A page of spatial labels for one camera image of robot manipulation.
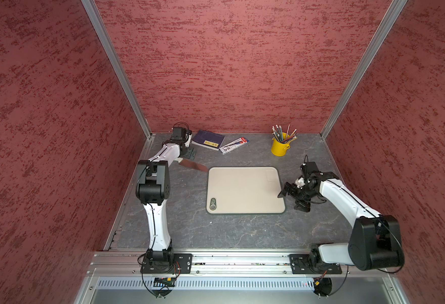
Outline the knife with cream handle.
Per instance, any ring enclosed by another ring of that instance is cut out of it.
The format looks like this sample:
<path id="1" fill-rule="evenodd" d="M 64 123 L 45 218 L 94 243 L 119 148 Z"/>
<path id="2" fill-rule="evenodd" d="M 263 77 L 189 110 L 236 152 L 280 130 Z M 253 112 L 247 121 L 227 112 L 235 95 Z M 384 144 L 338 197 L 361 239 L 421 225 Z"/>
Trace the knife with cream handle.
<path id="1" fill-rule="evenodd" d="M 179 163 L 180 166 L 190 168 L 193 170 L 199 170 L 201 172 L 208 172 L 208 168 L 205 165 L 196 163 L 194 161 L 185 158 L 177 158 L 176 161 Z"/>

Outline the beige cutting board green rim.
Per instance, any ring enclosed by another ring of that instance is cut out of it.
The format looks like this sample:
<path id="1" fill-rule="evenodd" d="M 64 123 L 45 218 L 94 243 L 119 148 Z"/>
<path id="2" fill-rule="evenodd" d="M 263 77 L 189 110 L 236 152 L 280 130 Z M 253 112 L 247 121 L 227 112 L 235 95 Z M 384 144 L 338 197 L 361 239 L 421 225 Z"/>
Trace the beige cutting board green rim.
<path id="1" fill-rule="evenodd" d="M 286 206 L 280 192 L 274 167 L 213 167 L 206 208 L 214 215 L 281 214 Z"/>

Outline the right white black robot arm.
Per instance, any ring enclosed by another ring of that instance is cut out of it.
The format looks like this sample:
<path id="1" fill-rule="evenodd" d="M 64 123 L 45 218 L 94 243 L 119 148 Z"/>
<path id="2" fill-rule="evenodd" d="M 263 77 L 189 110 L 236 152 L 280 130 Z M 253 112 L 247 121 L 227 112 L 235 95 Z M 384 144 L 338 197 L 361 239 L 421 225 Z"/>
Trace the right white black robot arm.
<path id="1" fill-rule="evenodd" d="M 320 244 L 312 260 L 326 264 L 349 265 L 361 271 L 388 268 L 400 270 L 405 263 L 400 224 L 391 215 L 383 215 L 353 194 L 332 172 L 312 172 L 294 183 L 286 183 L 279 198 L 291 196 L 296 208 L 309 212 L 313 198 L 330 202 L 348 220 L 352 228 L 346 243 Z"/>

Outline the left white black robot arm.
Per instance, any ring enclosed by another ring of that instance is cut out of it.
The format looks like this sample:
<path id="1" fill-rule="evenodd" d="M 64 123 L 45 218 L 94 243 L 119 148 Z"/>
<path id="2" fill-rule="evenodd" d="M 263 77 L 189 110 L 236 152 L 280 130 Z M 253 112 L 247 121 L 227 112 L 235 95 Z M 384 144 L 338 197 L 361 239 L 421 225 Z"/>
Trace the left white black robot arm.
<path id="1" fill-rule="evenodd" d="M 144 272 L 180 272 L 166 213 L 171 190 L 169 167 L 173 162 L 183 161 L 180 154 L 181 145 L 168 142 L 153 157 L 137 164 L 135 195 L 145 209 L 150 233 L 149 245 L 141 262 Z"/>

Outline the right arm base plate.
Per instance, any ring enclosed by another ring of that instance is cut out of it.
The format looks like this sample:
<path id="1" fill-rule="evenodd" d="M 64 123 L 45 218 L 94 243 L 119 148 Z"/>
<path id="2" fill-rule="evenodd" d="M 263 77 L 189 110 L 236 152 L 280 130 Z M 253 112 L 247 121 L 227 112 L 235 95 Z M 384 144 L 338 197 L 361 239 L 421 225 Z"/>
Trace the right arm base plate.
<path id="1" fill-rule="evenodd" d="M 290 254 L 289 264 L 293 274 L 323 275 L 342 274 L 339 264 L 325 263 L 315 254 Z"/>

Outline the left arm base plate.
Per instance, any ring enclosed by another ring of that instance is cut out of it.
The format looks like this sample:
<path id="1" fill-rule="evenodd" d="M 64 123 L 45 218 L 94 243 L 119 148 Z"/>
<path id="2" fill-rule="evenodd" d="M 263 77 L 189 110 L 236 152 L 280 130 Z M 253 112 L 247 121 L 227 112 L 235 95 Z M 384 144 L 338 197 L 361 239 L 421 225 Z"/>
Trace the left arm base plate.
<path id="1" fill-rule="evenodd" d="M 145 257 L 139 259 L 140 272 L 144 274 L 189 274 L 192 268 L 193 255 L 190 253 L 175 253 L 170 262 L 152 261 Z"/>

